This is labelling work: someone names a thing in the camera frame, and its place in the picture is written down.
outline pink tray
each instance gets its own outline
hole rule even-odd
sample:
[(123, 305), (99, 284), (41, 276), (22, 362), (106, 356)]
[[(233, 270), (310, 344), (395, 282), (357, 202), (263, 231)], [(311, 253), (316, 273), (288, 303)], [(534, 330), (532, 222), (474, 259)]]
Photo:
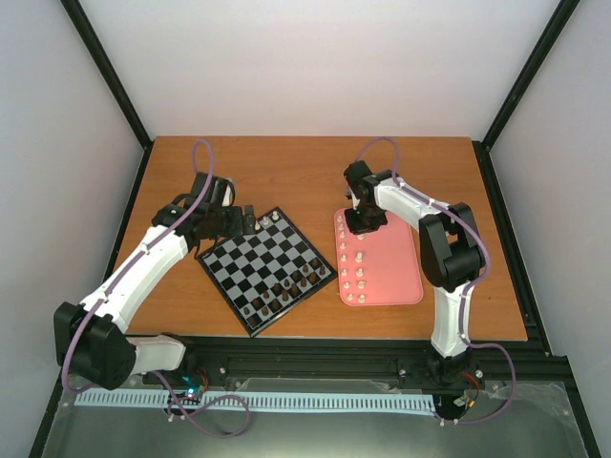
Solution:
[[(422, 280), (410, 226), (387, 212), (386, 226), (359, 239), (348, 230), (344, 210), (338, 210), (334, 217), (342, 301), (353, 306), (419, 303), (423, 295)], [(357, 252), (362, 253), (361, 262), (356, 260)], [(363, 269), (362, 277), (357, 277), (358, 269)], [(363, 288), (358, 287), (359, 281), (365, 282)], [(359, 302), (361, 295), (365, 295), (363, 302)]]

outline white robotic arm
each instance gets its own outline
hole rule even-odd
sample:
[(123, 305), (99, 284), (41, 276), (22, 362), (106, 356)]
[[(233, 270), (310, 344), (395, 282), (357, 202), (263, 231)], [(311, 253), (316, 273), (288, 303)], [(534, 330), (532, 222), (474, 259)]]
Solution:
[[(187, 346), (178, 336), (128, 338), (125, 332), (157, 283), (192, 248), (199, 247), (201, 239), (254, 234), (252, 206), (245, 206), (242, 215), (242, 209), (233, 206), (233, 184), (212, 177), (209, 191), (188, 218), (154, 241), (194, 205), (206, 178), (207, 174), (198, 174), (189, 195), (178, 196), (157, 213), (137, 249), (96, 291), (79, 305), (64, 302), (59, 306), (53, 322), (60, 364), (69, 353), (76, 329), (88, 313), (93, 313), (71, 355), (71, 372), (114, 389), (132, 374), (175, 370), (185, 365)], [(178, 206), (183, 199), (184, 205)]]
[[(460, 302), (466, 286), (479, 275), (479, 269), (484, 265), (483, 255), (474, 240), (432, 204), (470, 221), (476, 231), (471, 210), (465, 204), (450, 206), (435, 201), (411, 188), (403, 178), (393, 178), (390, 171), (373, 174), (363, 161), (351, 164), (345, 177), (353, 207), (346, 211), (351, 232), (360, 234), (377, 230), (386, 224), (384, 213), (390, 211), (421, 233), (422, 266), (434, 287), (432, 347), (442, 359), (463, 354), (467, 350), (465, 341), (469, 339), (469, 307), (473, 290), (466, 294), (462, 318)], [(449, 243), (448, 233), (457, 234), (457, 241)]]
[[(420, 219), (426, 215), (437, 215), (439, 212), (402, 191), (401, 187), (409, 185), (401, 177), (398, 177), (397, 180), (399, 184), (395, 183), (392, 178), (381, 181), (374, 188), (375, 202), (381, 209), (394, 213), (417, 231)], [(448, 204), (445, 202), (437, 201), (436, 203), (448, 207)], [(467, 349), (463, 339), (460, 337), (458, 326), (460, 297), (465, 286), (467, 286), (466, 282), (457, 286), (452, 292), (439, 286), (433, 288), (435, 322), (431, 335), (431, 344), (444, 358), (457, 356)], [(469, 337), (470, 302), (471, 292), (468, 293), (463, 313), (464, 337), (467, 339)]]

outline white wall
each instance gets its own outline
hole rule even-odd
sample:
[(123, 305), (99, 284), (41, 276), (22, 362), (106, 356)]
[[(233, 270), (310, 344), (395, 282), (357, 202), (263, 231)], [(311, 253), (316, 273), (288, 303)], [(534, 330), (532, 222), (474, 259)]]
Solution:
[(153, 135), (484, 136), (558, 0), (83, 0)]
[(0, 455), (27, 456), (53, 388), (53, 311), (99, 283), (141, 156), (58, 1), (0, 27)]
[(611, 456), (611, 3), (581, 2), (494, 164), (545, 328)]

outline wooden surface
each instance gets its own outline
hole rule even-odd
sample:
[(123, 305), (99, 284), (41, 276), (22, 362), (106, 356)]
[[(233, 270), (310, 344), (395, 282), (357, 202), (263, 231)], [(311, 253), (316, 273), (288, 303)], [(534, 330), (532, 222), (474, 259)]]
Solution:
[[(119, 262), (140, 242), (157, 210), (193, 182), (190, 151), (195, 137), (158, 137), (140, 186)], [(257, 215), (278, 205), (329, 262), (336, 266), (333, 214), (347, 207), (343, 172), (368, 138), (209, 137), (217, 151), (215, 175), (232, 177), (239, 205)], [(400, 175), (424, 193), (447, 202), (464, 201), (475, 214), (491, 253), (491, 276), (474, 291), (471, 336), (476, 340), (525, 340), (526, 333), (495, 223), (468, 138), (397, 138)], [(374, 172), (392, 164), (391, 147), (378, 144), (365, 156)], [(200, 169), (207, 170), (205, 148)], [(414, 233), (416, 249), (417, 234)], [(298, 304), (262, 336), (428, 339), (433, 326), (432, 287), (424, 279), (416, 305), (349, 307), (334, 281)], [(183, 335), (246, 336), (193, 254), (179, 262), (138, 310), (130, 331)]]

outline black metal frame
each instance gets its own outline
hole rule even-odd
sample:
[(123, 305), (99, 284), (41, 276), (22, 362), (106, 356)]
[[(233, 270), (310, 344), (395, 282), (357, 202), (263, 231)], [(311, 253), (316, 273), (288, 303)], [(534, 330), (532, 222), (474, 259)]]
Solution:
[[(153, 148), (153, 141), (146, 134), (134, 106), (78, 0), (61, 0), (61, 3), (73, 20), (85, 46), (90, 51), (144, 149), (136, 181), (106, 269), (105, 277), (108, 277), (115, 267), (116, 256), (136, 201), (137, 192)], [(560, 0), (516, 83), (496, 115), (490, 130), (481, 142), (474, 141), (473, 145), (528, 335), (527, 342), (503, 344), (515, 362), (517, 376), (520, 380), (564, 383), (586, 449), (591, 457), (598, 457), (600, 451), (581, 402), (569, 362), (565, 357), (551, 355), (551, 348), (490, 158), (490, 152), (516, 109), (517, 103), (534, 79), (537, 70), (552, 49), (578, 3), (579, 0)], [(409, 367), (411, 361), (420, 359), (422, 353), (427, 350), (429, 344), (423, 341), (192, 339), (202, 352), (211, 376), (211, 383), (214, 385), (226, 385), (229, 381), (250, 377), (355, 378), (384, 381), (402, 388), (418, 388), (432, 394), (446, 393), (446, 390), (431, 385), (422, 378), (413, 377), (409, 372), (405, 376), (399, 375), (401, 368)], [(474, 364), (481, 368), (489, 380), (508, 380), (510, 378), (507, 363), (499, 352), (478, 351), (474, 354)], [(60, 396), (61, 384), (56, 383), (30, 457), (42, 455)]]

